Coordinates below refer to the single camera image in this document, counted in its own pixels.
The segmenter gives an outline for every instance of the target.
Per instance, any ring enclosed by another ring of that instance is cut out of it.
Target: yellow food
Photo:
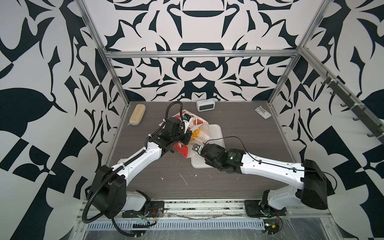
[[[195,137],[197,137],[197,135],[199,134],[200,132],[200,128],[196,129],[195,131],[193,131],[192,133],[192,137],[191,137],[191,141],[195,139]]]

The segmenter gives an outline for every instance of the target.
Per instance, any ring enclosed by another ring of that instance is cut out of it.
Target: patterned wallpaper
[[[109,51],[295,49],[321,0],[85,0]],[[268,100],[289,57],[114,59],[131,101]]]
[[[384,119],[384,3],[335,0],[316,30],[313,52]],[[384,146],[301,58],[273,103],[296,159],[311,159],[338,182],[328,207],[346,239],[384,237]]]
[[[86,0],[110,51],[296,48],[321,0]]]
[[[68,239],[124,103],[72,0],[0,20],[1,239]]]
[[[134,58],[112,64],[131,101],[268,100],[289,57]]]

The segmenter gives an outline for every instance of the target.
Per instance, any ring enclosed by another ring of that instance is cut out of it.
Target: black hook rack
[[[357,118],[354,121],[361,121],[371,131],[368,137],[377,137],[384,144],[384,126],[383,122],[360,101],[340,80],[328,77],[323,83],[327,84],[333,92],[331,95],[337,95],[344,102],[342,107],[348,107]]]

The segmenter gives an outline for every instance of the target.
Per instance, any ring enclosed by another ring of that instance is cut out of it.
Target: metal grille
[[[121,229],[132,230],[132,224],[143,224],[141,220],[116,221]],[[113,229],[110,220],[96,221],[87,226],[88,231]],[[208,219],[208,220],[157,220],[152,230],[214,230],[214,229],[254,229],[265,230],[262,219]],[[148,230],[148,228],[134,228],[133,230]]]

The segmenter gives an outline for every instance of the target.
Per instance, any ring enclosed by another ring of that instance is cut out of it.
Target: black cable
[[[158,133],[163,127],[164,127],[164,124],[166,123],[165,121],[168,119],[168,112],[169,112],[169,109],[171,108],[171,106],[175,105],[175,104],[180,104],[180,121],[181,123],[183,122],[183,103],[180,102],[180,101],[175,101],[175,102],[172,102],[171,104],[168,105],[167,107],[167,110],[166,110],[166,116],[164,118],[164,122],[161,124],[161,126],[154,132],[151,134],[151,136],[154,136],[156,133]],[[145,140],[145,147],[147,147],[147,144],[148,144],[148,140],[150,139],[150,137],[147,137],[146,140]]]
[[[278,232],[280,232],[283,229],[283,220],[281,219],[281,217],[279,215],[277,215],[277,217],[280,219],[279,230],[278,230]]]
[[[137,154],[136,156],[134,156],[133,158],[131,158],[130,160],[126,161],[124,163],[124,166],[128,166],[128,164],[130,164],[131,162],[135,161],[136,159],[138,159],[139,157],[141,157],[141,155],[143,155],[145,153],[145,149],[143,149],[141,152],[139,152],[139,154]]]
[[[119,228],[119,226],[116,224],[116,222],[115,222],[115,218],[113,217],[112,219],[112,224],[113,224],[113,226],[116,228],[116,230],[119,232],[119,233],[121,233],[121,234],[123,234],[124,236],[127,236],[127,237],[141,237],[142,235],[137,235],[137,234],[133,234],[133,233],[127,233],[127,232],[124,232],[123,230],[121,230],[120,228]]]
[[[259,162],[260,164],[261,163],[264,163],[264,164],[269,164],[269,165],[273,165],[273,166],[277,166],[277,167],[282,167],[282,168],[285,168],[285,169],[288,169],[288,170],[293,170],[293,171],[302,171],[302,172],[317,172],[317,171],[315,171],[315,170],[301,170],[301,169],[293,169],[293,168],[290,168],[290,167],[284,167],[284,166],[280,166],[280,165],[277,165],[277,164],[273,164],[273,163],[270,163],[270,162],[263,162],[263,161],[261,161],[261,160],[258,160],[258,159],[256,159],[256,158],[254,158],[254,157],[252,157],[252,155],[247,151],[247,149],[245,148],[245,146],[244,146],[244,143],[243,143],[243,141],[239,138],[239,137],[236,137],[236,136],[228,136],[228,137],[222,137],[222,138],[218,138],[218,139],[209,139],[208,141],[206,141],[205,143],[204,143],[204,145],[206,145],[207,144],[207,142],[209,142],[209,141],[211,141],[211,140],[219,140],[219,139],[224,139],[224,138],[229,138],[229,137],[235,137],[235,138],[237,138],[237,139],[239,139],[240,140],[240,142],[241,142],[241,144],[243,145],[243,148],[244,148],[244,151],[246,152],[246,153],[248,153],[248,155],[253,159],[253,160],[255,160],[255,161],[257,161],[257,162]],[[330,173],[327,173],[327,172],[323,172],[322,171],[322,173],[326,173],[326,174],[329,174],[330,176],[332,176],[333,177],[333,179],[335,180],[335,182],[336,182],[336,185],[335,185],[335,188],[333,189],[334,191],[336,190],[336,188],[337,188],[337,180],[336,180],[336,178],[332,175],[332,174],[330,174]]]
[[[154,226],[154,225],[156,225],[156,218],[153,216],[154,214],[155,214],[155,212],[156,212],[156,210],[154,210],[153,211],[153,213],[152,213],[152,218],[153,218],[153,220],[155,221],[154,223],[152,223],[152,224],[149,224],[148,226],[146,226],[146,227],[152,227],[152,226]]]
[[[333,191],[335,191],[336,190],[336,188],[337,188],[337,180],[336,180],[336,178],[334,177],[334,175],[332,175],[332,174],[330,174],[330,173],[327,173],[327,172],[323,172],[323,173],[326,173],[326,174],[328,174],[328,175],[330,175],[331,177],[333,177],[333,179],[335,180],[335,188],[333,189]]]
[[[127,162],[124,163],[124,166],[127,166],[128,164],[132,163],[136,159],[138,159],[141,155],[145,153],[145,150],[141,151],[139,154],[128,160]],[[123,166],[118,167],[115,171],[111,172],[96,188],[96,190],[92,193],[91,197],[88,199],[87,204],[84,207],[83,214],[81,216],[81,220],[83,223],[90,223],[101,217],[103,214],[99,213],[98,215],[91,217],[90,219],[87,218],[89,208],[92,205],[92,202],[94,201],[96,195],[101,191],[101,189],[106,185],[114,176],[117,175],[117,173],[123,169]]]

